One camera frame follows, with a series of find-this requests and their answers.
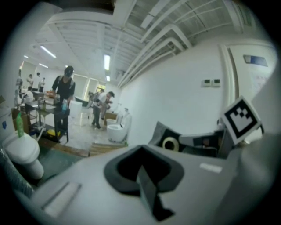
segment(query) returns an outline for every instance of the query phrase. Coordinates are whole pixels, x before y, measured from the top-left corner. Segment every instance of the jeans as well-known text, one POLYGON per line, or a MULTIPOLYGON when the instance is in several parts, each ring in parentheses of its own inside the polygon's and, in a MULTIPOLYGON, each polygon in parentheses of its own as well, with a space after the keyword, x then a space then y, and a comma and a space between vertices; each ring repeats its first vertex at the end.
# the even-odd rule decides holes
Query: jeans
POLYGON ((96 124, 97 128, 100 129, 99 119, 100 119, 101 109, 94 105, 93 111, 94 111, 94 119, 93 119, 92 124, 93 125, 96 124))
POLYGON ((106 107, 104 107, 104 109, 101 112, 101 118, 102 119, 104 119, 105 113, 106 113, 106 107))

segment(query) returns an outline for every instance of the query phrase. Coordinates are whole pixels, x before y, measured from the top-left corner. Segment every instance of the cardboard box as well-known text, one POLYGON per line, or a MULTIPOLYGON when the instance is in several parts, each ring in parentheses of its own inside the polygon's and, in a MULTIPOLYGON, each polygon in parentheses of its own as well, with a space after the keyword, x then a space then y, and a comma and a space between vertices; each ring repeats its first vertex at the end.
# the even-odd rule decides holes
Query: cardboard box
MULTIPOLYGON (((17 131, 17 123, 16 123, 16 118, 19 114, 19 110, 17 109, 11 109, 12 112, 12 119, 13 119, 13 123, 14 123, 14 130, 17 131)), ((22 112, 22 123, 23 123, 23 131, 27 134, 29 134, 29 125, 30 125, 30 119, 28 117, 28 115, 25 112, 22 112)))

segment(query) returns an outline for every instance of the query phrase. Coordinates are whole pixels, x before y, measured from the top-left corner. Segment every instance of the door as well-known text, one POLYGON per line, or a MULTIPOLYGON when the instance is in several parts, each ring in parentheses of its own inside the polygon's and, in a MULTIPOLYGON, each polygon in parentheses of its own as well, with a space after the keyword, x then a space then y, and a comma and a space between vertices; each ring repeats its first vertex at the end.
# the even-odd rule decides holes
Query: door
MULTIPOLYGON (((248 102, 252 102, 271 76, 277 63, 277 53, 273 47, 261 45, 235 45, 230 46, 230 51, 237 72, 239 96, 243 95, 248 102)), ((253 141, 260 137, 259 129, 246 140, 253 141)))

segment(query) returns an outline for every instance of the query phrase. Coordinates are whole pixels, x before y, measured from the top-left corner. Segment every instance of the toilet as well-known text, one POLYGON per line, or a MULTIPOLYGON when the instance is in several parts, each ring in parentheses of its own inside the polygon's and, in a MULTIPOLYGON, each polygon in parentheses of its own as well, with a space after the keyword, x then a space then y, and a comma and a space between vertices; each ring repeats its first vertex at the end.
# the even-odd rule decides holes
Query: toilet
POLYGON ((122 119, 122 114, 119 113, 115 120, 114 119, 106 119, 106 124, 107 124, 107 126, 114 125, 114 124, 120 124, 121 119, 122 119))
POLYGON ((0 142, 10 160, 21 165, 30 178, 41 179, 44 169, 37 159, 40 152, 38 142, 26 133, 18 137, 10 108, 0 109, 0 126, 0 142))
POLYGON ((112 124, 107 126, 108 139, 112 142, 122 142, 131 125, 132 116, 127 113, 121 120, 120 124, 112 124))

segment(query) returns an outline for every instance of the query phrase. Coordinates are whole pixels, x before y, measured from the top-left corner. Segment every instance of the sign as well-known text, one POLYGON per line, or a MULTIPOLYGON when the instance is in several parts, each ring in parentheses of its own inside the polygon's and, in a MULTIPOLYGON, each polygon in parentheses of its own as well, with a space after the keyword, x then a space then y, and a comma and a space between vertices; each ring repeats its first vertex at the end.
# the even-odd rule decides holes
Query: sign
POLYGON ((240 96, 222 115, 233 143, 236 145, 260 127, 261 121, 253 107, 240 96))

